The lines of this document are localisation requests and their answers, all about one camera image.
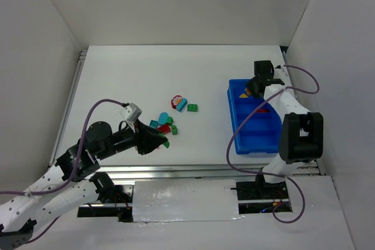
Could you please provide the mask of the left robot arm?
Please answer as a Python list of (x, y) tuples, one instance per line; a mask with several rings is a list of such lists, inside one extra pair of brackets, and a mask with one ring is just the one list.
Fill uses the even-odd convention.
[(147, 155), (161, 145), (169, 145), (167, 137), (140, 121), (117, 132), (104, 121), (93, 123), (84, 139), (39, 180), (1, 205), (1, 249), (29, 243), (35, 231), (79, 205), (112, 200), (115, 185), (107, 173), (99, 172), (101, 160), (132, 148)]

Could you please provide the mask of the green square lego brick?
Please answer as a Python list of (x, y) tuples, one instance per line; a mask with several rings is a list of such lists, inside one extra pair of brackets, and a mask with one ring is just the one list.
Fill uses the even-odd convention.
[(187, 111), (189, 112), (198, 112), (198, 105), (197, 104), (188, 104)]

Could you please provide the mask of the green curved lego brick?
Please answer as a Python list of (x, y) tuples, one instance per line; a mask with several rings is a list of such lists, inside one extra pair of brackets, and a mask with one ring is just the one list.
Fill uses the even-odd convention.
[(162, 137), (164, 137), (166, 139), (166, 141), (163, 143), (163, 146), (166, 147), (166, 148), (169, 148), (170, 147), (170, 143), (169, 143), (168, 138), (163, 133), (159, 133), (159, 136), (162, 136)]

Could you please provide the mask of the small green lego brick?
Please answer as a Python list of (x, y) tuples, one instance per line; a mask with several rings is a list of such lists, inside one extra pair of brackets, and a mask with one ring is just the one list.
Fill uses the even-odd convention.
[(167, 118), (167, 124), (168, 125), (172, 125), (173, 124), (173, 118), (172, 117), (168, 117)]

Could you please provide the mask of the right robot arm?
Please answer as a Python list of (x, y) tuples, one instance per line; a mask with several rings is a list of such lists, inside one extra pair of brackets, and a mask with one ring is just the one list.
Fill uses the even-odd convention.
[[(313, 91), (287, 86), (275, 77), (275, 69), (283, 67), (297, 69), (316, 84)], [(259, 174), (255, 182), (259, 190), (274, 189), (283, 183), (304, 163), (319, 159), (323, 154), (323, 116), (302, 106), (288, 91), (316, 94), (320, 90), (317, 79), (301, 67), (279, 65), (274, 67), (269, 60), (254, 62), (254, 77), (246, 84), (254, 98), (261, 98), (278, 114), (282, 127), (278, 141), (278, 154)]]

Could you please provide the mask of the light blue oval lego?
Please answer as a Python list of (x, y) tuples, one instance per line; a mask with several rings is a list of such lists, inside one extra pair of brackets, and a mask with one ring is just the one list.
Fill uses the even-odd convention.
[(161, 112), (158, 118), (158, 124), (164, 125), (167, 123), (169, 114), (167, 112)]

